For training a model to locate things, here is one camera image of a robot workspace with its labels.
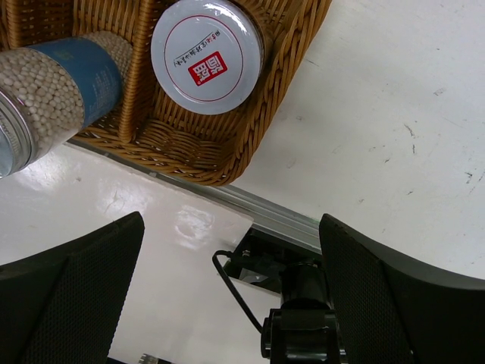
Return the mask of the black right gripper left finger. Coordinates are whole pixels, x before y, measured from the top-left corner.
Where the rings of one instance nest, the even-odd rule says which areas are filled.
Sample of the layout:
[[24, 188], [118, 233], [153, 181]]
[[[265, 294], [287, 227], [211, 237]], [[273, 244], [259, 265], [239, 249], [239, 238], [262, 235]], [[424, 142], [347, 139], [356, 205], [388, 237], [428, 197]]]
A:
[[145, 225], [132, 212], [1, 266], [3, 363], [105, 363]]

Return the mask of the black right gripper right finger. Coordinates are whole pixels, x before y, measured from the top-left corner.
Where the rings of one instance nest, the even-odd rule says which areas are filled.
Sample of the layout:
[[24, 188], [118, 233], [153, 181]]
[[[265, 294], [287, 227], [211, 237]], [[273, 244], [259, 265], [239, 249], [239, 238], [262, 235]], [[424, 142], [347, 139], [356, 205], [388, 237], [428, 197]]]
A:
[[378, 243], [331, 215], [319, 237], [350, 363], [482, 363], [484, 281]]

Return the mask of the silver-lid bead jar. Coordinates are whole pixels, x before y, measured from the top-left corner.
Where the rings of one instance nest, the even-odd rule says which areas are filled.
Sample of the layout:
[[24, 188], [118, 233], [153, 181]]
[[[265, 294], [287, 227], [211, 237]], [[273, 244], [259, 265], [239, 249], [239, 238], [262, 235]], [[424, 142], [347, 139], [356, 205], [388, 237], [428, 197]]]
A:
[[113, 111], [123, 98], [131, 44], [114, 33], [1, 53], [1, 176], [36, 162]]

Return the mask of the white-lid dark jar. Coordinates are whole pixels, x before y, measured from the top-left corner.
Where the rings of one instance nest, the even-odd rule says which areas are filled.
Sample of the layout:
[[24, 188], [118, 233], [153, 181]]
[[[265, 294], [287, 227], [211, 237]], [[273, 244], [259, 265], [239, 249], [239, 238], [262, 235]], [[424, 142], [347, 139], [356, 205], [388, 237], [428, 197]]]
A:
[[273, 42], [260, 1], [176, 1], [156, 23], [152, 67], [179, 106], [220, 115], [250, 96]]

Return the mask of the wicker divided basket tray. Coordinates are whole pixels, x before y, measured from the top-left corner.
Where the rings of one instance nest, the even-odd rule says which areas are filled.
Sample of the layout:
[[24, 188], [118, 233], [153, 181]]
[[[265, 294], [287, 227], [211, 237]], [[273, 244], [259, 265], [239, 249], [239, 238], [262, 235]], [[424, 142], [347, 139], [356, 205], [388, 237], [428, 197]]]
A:
[[133, 46], [124, 100], [75, 140], [157, 172], [204, 185], [237, 179], [269, 128], [328, 1], [243, 1], [264, 34], [269, 57], [255, 90], [222, 115], [198, 115], [177, 105], [159, 86], [149, 43], [168, 1], [3, 1], [4, 50], [107, 30]]

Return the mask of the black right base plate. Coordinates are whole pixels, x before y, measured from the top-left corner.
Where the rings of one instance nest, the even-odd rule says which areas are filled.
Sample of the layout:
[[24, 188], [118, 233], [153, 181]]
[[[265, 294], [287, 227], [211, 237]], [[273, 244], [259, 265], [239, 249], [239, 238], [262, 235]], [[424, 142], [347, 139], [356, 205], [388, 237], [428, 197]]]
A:
[[258, 333], [263, 325], [236, 289], [233, 279], [280, 295], [283, 308], [327, 307], [323, 259], [288, 239], [250, 228], [235, 250], [218, 250], [213, 266]]

